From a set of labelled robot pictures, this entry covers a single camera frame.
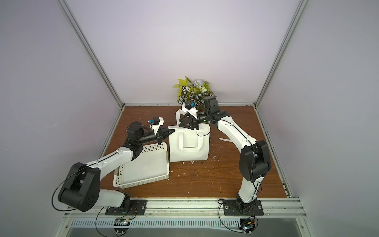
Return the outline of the white insulated delivery bag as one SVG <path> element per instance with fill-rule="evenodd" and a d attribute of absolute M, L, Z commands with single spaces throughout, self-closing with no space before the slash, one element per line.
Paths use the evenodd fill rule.
<path fill-rule="evenodd" d="M 178 125 L 169 128 L 175 130 L 169 136 L 169 159 L 171 163 L 208 160 L 209 124 L 200 124 L 199 129 L 193 130 Z"/>

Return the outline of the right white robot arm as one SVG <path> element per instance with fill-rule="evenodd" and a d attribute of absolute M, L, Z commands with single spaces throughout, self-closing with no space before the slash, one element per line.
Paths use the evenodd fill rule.
<path fill-rule="evenodd" d="M 199 112 L 193 104 L 184 104 L 176 113 L 178 126 L 199 130 L 201 124 L 212 124 L 238 148 L 239 170 L 243 180 L 236 196 L 236 207 L 240 213 L 247 214 L 257 206 L 261 182 L 272 168 L 268 145 L 243 131 L 229 113 L 220 110 L 216 96 L 206 97 L 204 106 L 205 110 Z"/>

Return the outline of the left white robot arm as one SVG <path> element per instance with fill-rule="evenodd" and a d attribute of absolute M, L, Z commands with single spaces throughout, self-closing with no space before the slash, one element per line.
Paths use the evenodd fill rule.
<path fill-rule="evenodd" d="M 120 166 L 137 159 L 144 144 L 157 142 L 160 145 L 174 133 L 163 123 L 161 117 L 155 117 L 149 126 L 135 121 L 126 129 L 126 140 L 116 151 L 87 164 L 72 165 L 66 179 L 54 191 L 58 201 L 69 206 L 71 211 L 86 212 L 94 207 L 108 207 L 128 213 L 131 209 L 129 194 L 101 189 L 101 180 Z"/>

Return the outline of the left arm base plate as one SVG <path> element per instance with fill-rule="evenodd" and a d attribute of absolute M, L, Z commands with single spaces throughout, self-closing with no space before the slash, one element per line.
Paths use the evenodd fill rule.
<path fill-rule="evenodd" d="M 147 207 L 146 199 L 131 199 L 125 201 L 120 207 L 108 207 L 105 215 L 124 216 L 136 215 L 143 216 Z"/>

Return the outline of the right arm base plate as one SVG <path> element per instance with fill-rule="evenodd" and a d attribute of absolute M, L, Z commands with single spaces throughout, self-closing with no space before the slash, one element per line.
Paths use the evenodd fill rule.
<path fill-rule="evenodd" d="M 221 199 L 222 210 L 226 216 L 263 216 L 264 210 L 260 200 L 244 203 L 237 199 Z"/>

